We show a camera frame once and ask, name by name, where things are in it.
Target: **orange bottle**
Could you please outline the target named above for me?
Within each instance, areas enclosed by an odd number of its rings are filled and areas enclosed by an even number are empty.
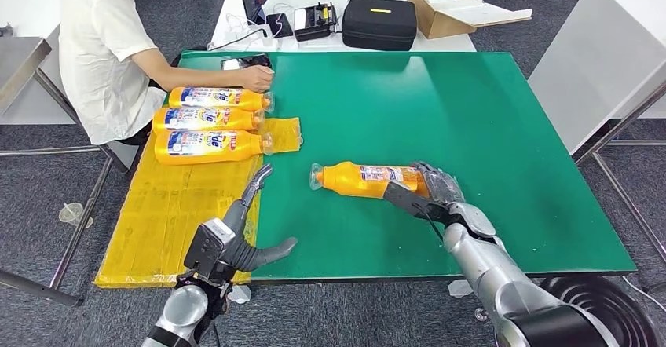
[[[324,167],[314,163],[310,171],[312,190],[327,188],[341,195],[382,198],[389,181],[401,182],[413,192],[421,188],[425,191],[423,177],[411,166],[369,166],[345,161]]]
[[[247,111],[273,111],[275,103],[270,92],[256,93],[236,88],[178,87],[169,93],[169,106],[194,106],[201,108],[236,107]]]
[[[164,165],[240,161],[272,152],[270,133],[247,131],[167,131],[155,142],[155,157]]]
[[[263,111],[240,108],[161,108],[152,118],[152,129],[167,130],[258,130]]]

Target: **metal table leg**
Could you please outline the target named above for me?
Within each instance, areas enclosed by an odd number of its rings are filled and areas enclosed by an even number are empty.
[[[636,107],[624,118],[620,120],[606,135],[599,139],[592,145],[581,157],[576,160],[576,164],[583,162],[583,160],[591,157],[592,153],[597,153],[601,148],[608,144],[614,137],[624,130],[629,123],[634,122],[640,117],[650,106],[654,105],[666,94],[666,81],[662,82],[641,104]]]
[[[620,194],[622,202],[624,202],[627,208],[631,211],[631,215],[633,215],[634,219],[636,219],[636,221],[639,223],[639,226],[643,230],[643,233],[646,234],[650,243],[652,243],[652,245],[657,249],[657,253],[661,257],[661,260],[666,263],[666,247],[664,247],[661,241],[657,238],[657,234],[654,232],[654,230],[652,230],[645,218],[641,215],[639,209],[636,208],[636,205],[629,197],[629,194],[627,194],[620,182],[617,180],[615,174],[613,174],[613,171],[611,171],[611,169],[606,164],[606,161],[604,161],[604,159],[598,153],[593,153],[592,157],[595,158],[597,164],[599,164],[599,166],[602,168],[603,173],[606,175],[606,177],[608,177],[610,183],[615,188],[615,191]]]
[[[68,153],[99,152],[96,145],[84,145],[81,147],[59,147],[59,148],[37,148],[20,149],[17,151],[0,151],[0,157],[10,156],[39,156],[39,155],[64,155]]]
[[[40,283],[4,270],[0,270],[0,283],[14,287],[18,290],[22,290],[23,292],[28,292],[29,294],[39,296],[40,298],[49,298],[55,302],[60,302],[61,304],[67,306],[79,306],[82,303],[82,299],[80,298],[75,298],[70,294],[65,294],[59,290],[45,287]]]
[[[53,276],[53,280],[51,280],[50,286],[55,290],[60,288],[64,274],[67,272],[67,269],[69,268],[69,264],[71,263],[72,257],[74,257],[74,252],[76,251],[76,247],[79,245],[79,241],[81,241],[81,236],[83,235],[83,229],[86,228],[86,222],[88,218],[90,218],[90,215],[93,213],[95,202],[97,201],[97,197],[100,196],[100,191],[102,189],[102,186],[104,185],[104,181],[106,181],[106,177],[108,176],[108,171],[111,169],[111,164],[112,164],[112,158],[107,157],[106,161],[104,162],[104,166],[102,167],[102,171],[100,172],[100,175],[97,177],[97,182],[95,182],[93,191],[90,193],[90,197],[86,202],[86,206],[83,208],[83,214],[81,215],[79,225],[76,226],[74,234],[71,235],[71,239],[69,240],[67,249],[65,249],[64,255],[60,260],[60,264],[56,269],[55,275]]]
[[[606,145],[666,145],[666,141],[647,141],[647,140],[636,140],[636,141],[626,141],[626,140],[614,140],[619,133],[624,130],[629,123],[634,122],[643,112],[649,109],[657,101],[659,101],[666,94],[666,81],[662,82],[648,97],[639,105],[637,105],[631,112],[623,119],[620,120],[606,135],[599,139],[596,143],[592,145],[581,157],[576,160],[576,164],[580,164],[583,160],[593,157],[597,164],[601,167],[603,173],[608,177],[609,181],[615,188],[615,191],[620,195],[622,201],[631,211],[631,215],[638,222],[639,227],[645,233],[647,239],[650,241],[654,249],[659,254],[661,260],[666,264],[666,247],[661,243],[657,234],[652,230],[650,225],[647,223],[645,218],[641,215],[639,209],[636,207],[634,202],[631,200],[631,197],[624,190],[620,182],[617,180],[613,171],[608,167],[604,159],[599,154],[599,151],[604,148]],[[658,284],[653,286],[653,288],[666,287],[666,285]]]
[[[66,98],[64,94],[58,89],[58,87],[53,84],[51,79],[49,79],[49,76],[42,71],[41,68],[37,68],[35,71],[35,80],[41,85],[44,90],[53,98],[54,101],[64,110],[67,115],[69,115],[69,118],[73,120],[77,125],[79,125],[83,129],[83,125],[81,124],[81,120],[79,119],[79,116],[76,115],[76,111],[74,108],[71,106],[69,103],[69,100]],[[118,156],[113,153],[113,151],[106,146],[106,144],[103,144],[100,146],[100,149],[106,154],[107,157],[110,157],[113,160],[113,164],[122,172],[122,173],[127,173],[127,171],[130,170],[125,164],[123,164],[122,161],[118,158]]]

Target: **person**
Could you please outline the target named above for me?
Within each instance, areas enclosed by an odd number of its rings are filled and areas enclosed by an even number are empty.
[[[143,144],[151,120],[178,86],[266,91],[273,71],[172,67],[148,37],[134,0],[62,0],[60,73],[92,144]]]

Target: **cardboard box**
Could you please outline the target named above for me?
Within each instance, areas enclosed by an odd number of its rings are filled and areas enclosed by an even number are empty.
[[[419,30],[428,39],[472,33],[479,27],[532,18],[531,9],[512,12],[484,3],[482,0],[457,0],[463,2],[463,7],[454,9],[435,8],[428,0],[409,1],[416,7]]]

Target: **black bag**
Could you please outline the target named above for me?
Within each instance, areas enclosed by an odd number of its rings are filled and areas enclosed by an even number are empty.
[[[414,3],[349,0],[342,17],[342,41],[362,49],[409,51],[416,37]]]

